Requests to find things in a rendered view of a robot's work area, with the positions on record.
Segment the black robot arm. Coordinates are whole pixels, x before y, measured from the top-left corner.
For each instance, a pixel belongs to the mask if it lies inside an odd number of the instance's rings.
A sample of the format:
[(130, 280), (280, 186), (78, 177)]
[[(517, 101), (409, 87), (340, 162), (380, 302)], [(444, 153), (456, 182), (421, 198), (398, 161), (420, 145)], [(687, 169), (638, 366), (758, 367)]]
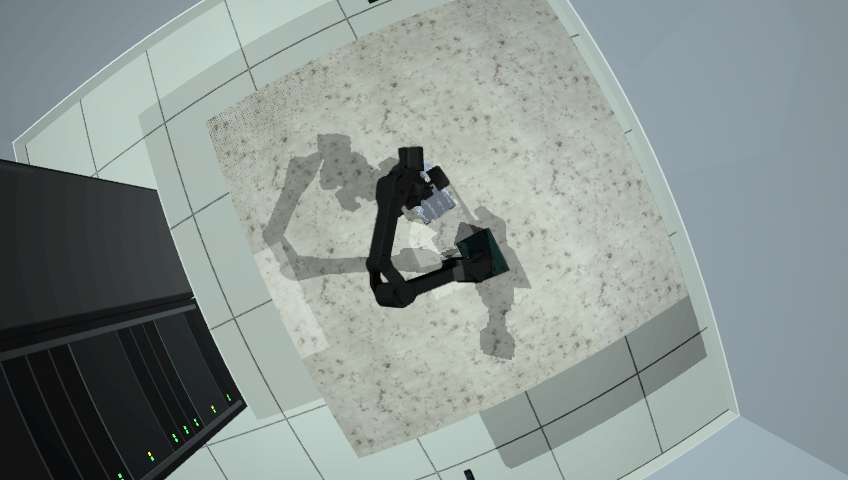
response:
[[(449, 257), (442, 268), (405, 281), (391, 262), (391, 253), (400, 209), (421, 206), (425, 185), (423, 147), (398, 149), (399, 164), (377, 182), (377, 215), (366, 267), (370, 286), (381, 307), (405, 308), (422, 295), (451, 282), (482, 283), (485, 274), (495, 269), (485, 250), (470, 257)], [(483, 252), (484, 251), (484, 252)], [(388, 281), (382, 283), (380, 273)]]

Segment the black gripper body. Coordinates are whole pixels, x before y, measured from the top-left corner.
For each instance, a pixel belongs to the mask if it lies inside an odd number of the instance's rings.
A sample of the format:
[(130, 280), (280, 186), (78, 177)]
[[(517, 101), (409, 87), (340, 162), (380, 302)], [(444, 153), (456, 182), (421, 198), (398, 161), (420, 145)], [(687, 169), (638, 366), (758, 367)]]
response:
[[(424, 178), (421, 178), (421, 180), (424, 182), (424, 185), (425, 185), (425, 193), (424, 193), (423, 197), (421, 198), (421, 201), (422, 201), (423, 199), (425, 199), (426, 197), (428, 197), (428, 193), (427, 193), (427, 192), (429, 192), (430, 190), (432, 190), (432, 189), (434, 188), (434, 187), (433, 187), (433, 186), (431, 186), (431, 185), (433, 185), (433, 184), (434, 184), (434, 185), (437, 187), (438, 191), (440, 191), (440, 190), (442, 190), (443, 188), (448, 187), (448, 186), (449, 186), (449, 184), (450, 184), (449, 179), (447, 178), (447, 176), (446, 176), (446, 175), (445, 175), (445, 173), (443, 172), (442, 168), (441, 168), (440, 166), (438, 166), (438, 165), (434, 166), (433, 168), (431, 168), (430, 170), (428, 170), (426, 173), (428, 174), (428, 176), (429, 176), (429, 178), (431, 179), (431, 181), (429, 181), (429, 182), (427, 183), (427, 182), (425, 182)], [(400, 209), (400, 212), (399, 212), (398, 218), (399, 218), (400, 216), (402, 216), (403, 214), (404, 214), (404, 213), (403, 213), (403, 211)]]

